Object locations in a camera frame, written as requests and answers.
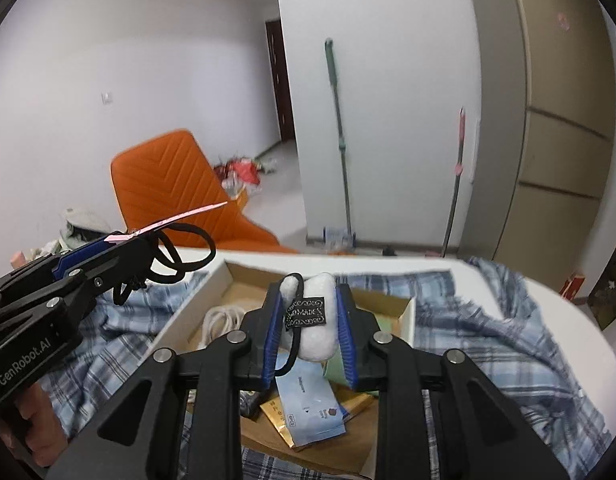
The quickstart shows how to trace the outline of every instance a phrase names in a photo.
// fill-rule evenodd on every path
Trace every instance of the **orange chair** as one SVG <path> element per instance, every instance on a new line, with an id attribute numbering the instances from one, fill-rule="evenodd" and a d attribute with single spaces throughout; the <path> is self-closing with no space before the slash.
<path id="1" fill-rule="evenodd" d="M 264 253 L 296 253 L 253 224 L 228 199 L 195 138 L 175 130 L 119 153 L 110 165 L 117 202 L 129 230 L 205 205 L 228 203 L 185 222 L 205 229 L 217 249 Z M 176 246 L 205 247 L 189 233 L 168 231 Z"/>

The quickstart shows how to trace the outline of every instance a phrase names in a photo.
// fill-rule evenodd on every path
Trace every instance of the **yellow packet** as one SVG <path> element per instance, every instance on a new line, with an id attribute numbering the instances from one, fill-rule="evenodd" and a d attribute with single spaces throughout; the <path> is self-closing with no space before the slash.
<path id="1" fill-rule="evenodd" d="M 373 402 L 374 397 L 368 394 L 353 392 L 351 389 L 341 386 L 340 384 L 331 383 L 331 386 L 337 402 L 344 409 L 344 422 L 349 421 L 355 415 L 361 413 Z M 280 434 L 281 438 L 284 439 L 284 442 L 288 444 L 290 449 L 299 451 L 310 446 L 310 444 L 306 446 L 294 445 L 293 437 L 290 435 L 290 430 L 286 427 L 284 408 L 281 405 L 281 399 L 279 396 L 264 402 L 260 408 L 275 427 L 277 433 Z"/>

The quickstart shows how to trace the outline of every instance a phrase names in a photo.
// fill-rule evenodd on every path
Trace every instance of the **human hand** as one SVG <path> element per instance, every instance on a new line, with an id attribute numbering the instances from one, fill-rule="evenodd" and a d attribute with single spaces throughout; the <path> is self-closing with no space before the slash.
<path id="1" fill-rule="evenodd" d="M 22 418 L 32 425 L 26 435 L 26 445 L 32 452 L 33 460 L 41 467 L 53 465 L 68 446 L 68 439 L 54 414 L 50 397 L 35 383 L 21 394 L 15 406 Z M 14 437 L 3 421 L 0 421 L 0 437 L 10 450 L 14 449 Z"/>

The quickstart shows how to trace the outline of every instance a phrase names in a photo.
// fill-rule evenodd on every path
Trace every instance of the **white table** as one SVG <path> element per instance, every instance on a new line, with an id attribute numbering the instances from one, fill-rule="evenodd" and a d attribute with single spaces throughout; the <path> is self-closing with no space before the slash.
<path id="1" fill-rule="evenodd" d="M 179 254 L 184 262 L 192 262 L 204 258 L 208 251 L 179 248 Z M 224 260 L 280 273 L 299 272 L 304 276 L 319 272 L 406 274 L 426 270 L 450 270 L 457 296 L 481 305 L 489 316 L 499 319 L 502 317 L 495 298 L 480 273 L 459 260 L 218 251 L 206 270 L 217 268 Z M 162 274 L 173 273 L 159 262 L 155 262 L 152 268 Z M 613 350 L 599 328 L 577 307 L 533 280 L 526 280 L 526 286 L 530 296 L 540 306 L 544 322 L 562 348 L 579 384 L 604 415 L 608 430 L 615 436 L 616 356 Z"/>

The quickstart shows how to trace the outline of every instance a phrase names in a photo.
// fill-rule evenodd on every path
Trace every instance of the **open box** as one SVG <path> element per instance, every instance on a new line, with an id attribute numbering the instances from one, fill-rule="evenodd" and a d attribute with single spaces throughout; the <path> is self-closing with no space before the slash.
<path id="1" fill-rule="evenodd" d="M 168 325 L 156 337 L 144 359 L 156 349 L 172 348 L 181 354 L 197 348 L 200 326 L 206 312 L 218 305 L 239 303 L 259 308 L 268 285 L 284 275 L 223 262 L 198 286 Z M 379 292 L 352 289 L 359 308 L 388 317 L 392 332 L 412 342 L 414 308 L 408 300 Z M 374 475 L 374 444 L 377 434 L 378 401 L 346 423 L 346 434 L 315 442 L 296 451 L 290 449 L 270 421 L 260 413 L 257 420 L 241 419 L 242 444 L 288 462 L 330 474 Z"/>

